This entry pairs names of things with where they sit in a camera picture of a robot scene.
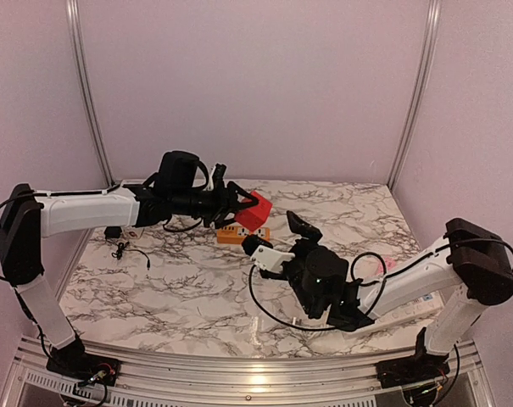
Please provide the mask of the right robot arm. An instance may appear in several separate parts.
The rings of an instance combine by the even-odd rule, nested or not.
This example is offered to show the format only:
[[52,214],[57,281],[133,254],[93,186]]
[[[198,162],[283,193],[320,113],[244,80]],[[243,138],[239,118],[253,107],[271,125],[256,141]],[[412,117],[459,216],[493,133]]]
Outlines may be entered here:
[[249,235],[242,247],[264,279],[285,281],[310,319],[327,317],[327,330],[356,332],[385,314],[446,287],[454,293],[438,317],[421,329],[415,352],[376,364],[384,388],[423,382],[450,372],[448,357],[458,339],[489,307],[513,296],[513,248],[498,235],[454,218],[433,245],[369,281],[358,278],[348,261],[321,245],[321,231],[287,212],[299,238],[287,252]]

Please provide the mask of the orange power strip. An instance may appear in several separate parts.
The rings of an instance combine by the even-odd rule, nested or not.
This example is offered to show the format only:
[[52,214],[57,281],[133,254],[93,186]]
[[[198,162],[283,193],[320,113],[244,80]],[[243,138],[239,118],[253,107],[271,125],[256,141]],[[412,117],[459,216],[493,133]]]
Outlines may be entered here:
[[261,227],[255,231],[250,231],[249,229],[239,225],[226,226],[217,231],[216,241],[218,244],[241,245],[244,238],[249,235],[256,235],[269,242],[270,228]]

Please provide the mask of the red cube socket adapter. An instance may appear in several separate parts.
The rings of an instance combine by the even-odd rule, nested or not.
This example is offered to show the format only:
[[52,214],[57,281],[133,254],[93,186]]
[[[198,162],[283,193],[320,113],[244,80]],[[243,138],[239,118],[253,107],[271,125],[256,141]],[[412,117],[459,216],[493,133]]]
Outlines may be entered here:
[[258,203],[235,214],[234,220],[242,227],[253,232],[257,231],[268,220],[273,204],[256,191],[252,191],[250,195],[257,198]]

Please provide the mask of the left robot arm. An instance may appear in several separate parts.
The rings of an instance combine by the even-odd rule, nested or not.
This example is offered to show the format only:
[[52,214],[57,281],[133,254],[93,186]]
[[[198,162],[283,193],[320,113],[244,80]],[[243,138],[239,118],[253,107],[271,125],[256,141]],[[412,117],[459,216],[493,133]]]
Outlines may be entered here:
[[44,278],[44,237],[99,227],[144,228],[175,215],[221,228],[259,205],[260,199],[233,181],[226,167],[207,170],[189,152],[164,153],[159,169],[142,183],[107,189],[52,192],[15,186],[0,203],[0,280],[13,288],[27,317],[50,342],[49,369],[86,379],[112,363],[86,352]]

